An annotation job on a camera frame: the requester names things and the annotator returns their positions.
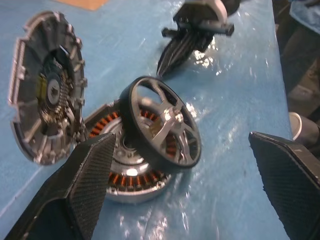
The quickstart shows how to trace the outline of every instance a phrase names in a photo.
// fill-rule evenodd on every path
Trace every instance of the silver casing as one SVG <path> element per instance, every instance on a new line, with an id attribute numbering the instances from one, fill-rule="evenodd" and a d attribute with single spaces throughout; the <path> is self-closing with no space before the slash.
<path id="1" fill-rule="evenodd" d="M 50 165 L 67 157 L 76 139 L 83 137 L 81 115 L 87 79 L 82 42 L 60 12 L 44 11 L 33 16 L 24 31 L 25 36 L 16 41 L 8 93 L 8 104 L 16 109 L 11 127 L 18 146 L 29 160 Z M 46 57 L 58 49 L 65 52 L 72 68 L 69 74 L 72 91 L 67 96 L 68 106 L 63 109 L 66 117 L 58 123 L 57 133 L 47 135 L 41 131 L 43 119 L 36 97 L 37 78 Z"/>
<path id="2" fill-rule="evenodd" d="M 148 201 L 161 194 L 171 181 L 172 175 L 161 173 L 157 175 L 156 181 L 151 181 L 149 185 L 145 184 L 143 176 L 147 175 L 150 177 L 150 174 L 157 171 L 154 171 L 149 163 L 144 160 L 134 148 L 125 146 L 126 131 L 123 129 L 121 117 L 113 117 L 112 120 L 110 118 L 113 112 L 118 113 L 118 111 L 117 102 L 110 105 L 103 105 L 92 113 L 85 122 L 88 123 L 89 121 L 92 122 L 92 119 L 99 119 L 98 121 L 95 120 L 96 126 L 104 126 L 99 130 L 99 133 L 96 132 L 95 134 L 115 133 L 116 135 L 113 161 L 111 164 L 112 174 L 106 189 L 106 198 L 119 203 L 137 204 Z M 150 119 L 145 117 L 141 117 L 141 122 L 146 127 L 152 123 Z M 113 183 L 115 176 L 118 176 L 117 183 Z M 126 181 L 128 181 L 130 177 L 136 179 L 137 176 L 141 178 L 141 186 L 135 186 L 131 190 L 129 190 L 128 187 L 120 186 L 119 182 L 121 182 L 121 178 L 126 178 Z"/>

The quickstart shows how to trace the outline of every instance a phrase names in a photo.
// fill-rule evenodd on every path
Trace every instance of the blue surface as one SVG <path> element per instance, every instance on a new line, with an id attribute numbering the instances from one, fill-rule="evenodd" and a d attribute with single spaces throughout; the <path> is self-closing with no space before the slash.
<path id="1" fill-rule="evenodd" d="M 10 129 L 7 89 L 15 39 L 42 10 L 61 11 L 82 38 L 86 62 L 83 116 L 141 75 L 155 75 L 174 27 L 175 0 L 109 0 L 91 12 L 49 0 L 0 1 L 0 239 L 45 179 L 62 164 L 39 167 L 25 159 Z M 160 197 L 139 205 L 105 201 L 94 240 L 288 240 L 271 206 L 250 149 L 250 131 L 289 139 L 287 103 L 271 0 L 249 0 L 230 18 L 231 38 L 217 36 L 166 83 L 194 107 L 202 157 Z"/>

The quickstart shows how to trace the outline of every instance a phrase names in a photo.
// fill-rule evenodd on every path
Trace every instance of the blue tablecloth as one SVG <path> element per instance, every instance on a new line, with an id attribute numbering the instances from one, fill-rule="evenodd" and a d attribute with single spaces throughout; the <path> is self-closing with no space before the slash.
<path id="1" fill-rule="evenodd" d="M 15 39 L 42 10 L 61 11 L 82 38 L 86 62 L 83 116 L 141 75 L 155 75 L 175 27 L 177 0 L 109 0 L 86 11 L 49 0 L 0 1 L 0 239 L 45 179 L 61 164 L 40 167 L 26 160 L 10 129 L 14 110 L 7 89 Z M 105 201 L 94 240 L 287 240 L 271 206 L 249 145 L 250 131 L 289 139 L 287 103 L 271 0 L 243 1 L 229 19 L 231 38 L 217 36 L 206 53 L 195 52 L 166 83 L 194 107 L 202 157 L 167 191 L 139 205 Z"/>

